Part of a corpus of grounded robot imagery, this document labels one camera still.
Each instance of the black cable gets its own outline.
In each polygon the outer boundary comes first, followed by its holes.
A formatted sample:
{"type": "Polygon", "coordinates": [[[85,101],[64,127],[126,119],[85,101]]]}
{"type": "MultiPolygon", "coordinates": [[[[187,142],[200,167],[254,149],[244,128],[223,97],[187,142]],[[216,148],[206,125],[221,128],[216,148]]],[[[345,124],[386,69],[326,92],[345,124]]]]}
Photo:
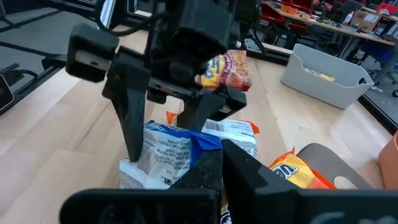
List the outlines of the black cable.
{"type": "Polygon", "coordinates": [[[113,31],[109,30],[107,27],[104,26],[104,24],[101,22],[101,7],[103,6],[105,0],[98,0],[95,9],[94,9],[94,17],[95,17],[95,22],[97,23],[97,26],[101,30],[105,30],[106,32],[109,32],[110,34],[116,35],[118,37],[125,36],[125,35],[130,35],[133,34],[140,29],[143,29],[146,25],[151,24],[159,19],[164,19],[169,16],[168,12],[161,12],[158,14],[153,14],[150,18],[146,19],[145,21],[141,22],[135,27],[132,27],[128,30],[124,31],[113,31]]]}
{"type": "Polygon", "coordinates": [[[30,71],[30,70],[26,70],[26,69],[20,69],[20,70],[18,70],[18,72],[21,72],[22,74],[32,75],[35,78],[39,77],[38,74],[36,74],[36,73],[34,73],[34,72],[30,71]]]}

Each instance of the light wood surface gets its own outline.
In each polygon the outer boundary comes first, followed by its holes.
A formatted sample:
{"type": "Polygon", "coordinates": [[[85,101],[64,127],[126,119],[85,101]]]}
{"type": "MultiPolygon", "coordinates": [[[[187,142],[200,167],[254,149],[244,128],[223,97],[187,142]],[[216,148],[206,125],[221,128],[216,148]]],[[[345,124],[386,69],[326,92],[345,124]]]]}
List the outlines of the light wood surface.
{"type": "Polygon", "coordinates": [[[271,2],[266,2],[266,4],[269,7],[271,7],[273,10],[275,10],[275,12],[278,12],[278,14],[280,14],[281,16],[285,16],[285,17],[288,17],[288,18],[291,18],[291,19],[302,21],[302,22],[305,22],[307,24],[313,24],[313,25],[316,25],[316,26],[319,26],[319,27],[322,27],[322,28],[325,28],[325,29],[337,31],[337,32],[342,33],[342,34],[348,34],[348,35],[352,35],[352,36],[356,36],[356,37],[360,37],[360,38],[364,38],[364,39],[380,42],[380,43],[387,44],[387,45],[395,45],[395,43],[393,43],[391,41],[384,40],[384,39],[382,39],[380,37],[376,37],[374,35],[365,34],[365,33],[357,33],[357,32],[353,32],[351,30],[346,30],[346,29],[343,29],[343,28],[337,28],[337,27],[334,27],[334,26],[331,26],[331,25],[328,25],[328,24],[317,22],[314,19],[303,19],[300,16],[291,15],[289,13],[282,12],[280,9],[274,7],[271,4],[271,2]]]}
{"type": "MultiPolygon", "coordinates": [[[[147,33],[121,44],[143,51],[147,33]]],[[[357,102],[340,110],[280,82],[285,67],[250,58],[248,106],[232,118],[250,120],[259,160],[275,158],[317,142],[334,150],[376,188],[382,188],[379,151],[391,135],[357,102]]],[[[126,153],[119,121],[103,83],[69,76],[64,70],[0,116],[0,223],[57,223],[71,194],[94,187],[118,187],[118,166],[126,153]]],[[[178,99],[147,102],[145,119],[165,122],[179,112],[178,99]]]]}
{"type": "MultiPolygon", "coordinates": [[[[374,14],[379,14],[379,13],[376,12],[376,10],[370,9],[370,8],[368,8],[368,7],[362,7],[361,10],[364,10],[364,11],[370,12],[370,13],[374,13],[374,14]]],[[[398,17],[396,17],[396,16],[385,15],[385,14],[381,14],[381,16],[382,16],[383,18],[385,18],[385,19],[398,22],[398,17]]]]}

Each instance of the gray tray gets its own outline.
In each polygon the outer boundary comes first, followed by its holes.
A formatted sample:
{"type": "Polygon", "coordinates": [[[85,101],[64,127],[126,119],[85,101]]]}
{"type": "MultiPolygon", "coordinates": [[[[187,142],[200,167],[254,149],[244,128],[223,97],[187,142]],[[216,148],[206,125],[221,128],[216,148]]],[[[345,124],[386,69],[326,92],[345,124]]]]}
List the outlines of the gray tray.
{"type": "Polygon", "coordinates": [[[374,85],[363,67],[302,44],[294,46],[281,81],[341,109],[347,108],[374,85]],[[332,76],[335,81],[309,73],[304,67],[332,76]]]}

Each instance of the orange snack bag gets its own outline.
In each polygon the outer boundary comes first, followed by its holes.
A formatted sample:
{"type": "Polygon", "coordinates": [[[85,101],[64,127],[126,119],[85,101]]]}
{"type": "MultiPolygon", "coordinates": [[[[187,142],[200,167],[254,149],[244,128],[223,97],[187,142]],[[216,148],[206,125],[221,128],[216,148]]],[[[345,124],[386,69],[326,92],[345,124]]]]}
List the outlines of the orange snack bag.
{"type": "Polygon", "coordinates": [[[269,168],[303,189],[336,189],[329,180],[295,156],[294,149],[279,156],[269,168]]]}
{"type": "Polygon", "coordinates": [[[200,77],[200,83],[208,90],[227,84],[241,91],[251,86],[248,58],[244,50],[229,50],[207,62],[207,70],[200,77]]]}

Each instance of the workbench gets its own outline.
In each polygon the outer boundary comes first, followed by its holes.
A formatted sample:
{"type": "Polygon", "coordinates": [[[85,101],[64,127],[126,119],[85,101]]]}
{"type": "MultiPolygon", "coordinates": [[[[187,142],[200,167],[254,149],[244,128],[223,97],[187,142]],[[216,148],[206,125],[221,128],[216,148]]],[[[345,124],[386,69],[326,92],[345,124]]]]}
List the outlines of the workbench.
{"type": "Polygon", "coordinates": [[[346,47],[343,49],[343,51],[339,54],[342,59],[346,59],[349,55],[349,53],[351,51],[353,51],[356,46],[359,44],[360,39],[366,39],[366,40],[371,40],[371,41],[375,41],[375,42],[379,42],[382,44],[387,44],[387,45],[391,45],[394,46],[395,43],[388,41],[388,40],[384,40],[374,34],[367,34],[367,33],[362,33],[362,32],[356,32],[356,29],[350,26],[346,26],[346,25],[341,25],[341,28],[335,27],[335,26],[331,26],[322,22],[317,22],[315,19],[304,19],[298,15],[293,15],[293,14],[289,14],[286,12],[282,12],[279,8],[276,8],[273,4],[273,2],[266,2],[266,4],[275,12],[277,12],[279,15],[286,17],[285,20],[285,24],[287,24],[287,26],[290,23],[290,20],[296,20],[296,21],[300,21],[300,22],[304,22],[307,24],[311,24],[311,25],[315,25],[324,29],[328,29],[328,30],[332,30],[333,32],[338,32],[340,34],[344,34],[344,35],[348,35],[351,38],[349,39],[348,43],[346,44],[346,47]]]}
{"type": "MultiPolygon", "coordinates": [[[[121,44],[142,52],[146,38],[147,32],[139,31],[121,44]]],[[[366,109],[356,102],[341,110],[283,85],[284,66],[249,58],[248,67],[248,105],[231,118],[259,127],[263,164],[317,142],[382,188],[377,157],[391,135],[366,109]]],[[[103,85],[63,69],[0,116],[0,223],[57,223],[71,194],[118,187],[126,150],[114,108],[101,95],[103,85]]],[[[165,105],[148,101],[145,120],[164,123],[166,111],[182,109],[182,101],[172,97],[165,105]]]]}
{"type": "MultiPolygon", "coordinates": [[[[365,11],[365,12],[370,12],[370,13],[373,13],[373,14],[379,14],[379,13],[377,13],[376,10],[370,9],[370,8],[368,8],[368,7],[362,7],[361,10],[362,10],[362,11],[365,11]]],[[[382,16],[383,18],[387,19],[387,20],[394,21],[394,22],[398,22],[398,17],[396,17],[396,16],[393,16],[393,15],[385,15],[385,14],[381,14],[381,16],[382,16]]]]}

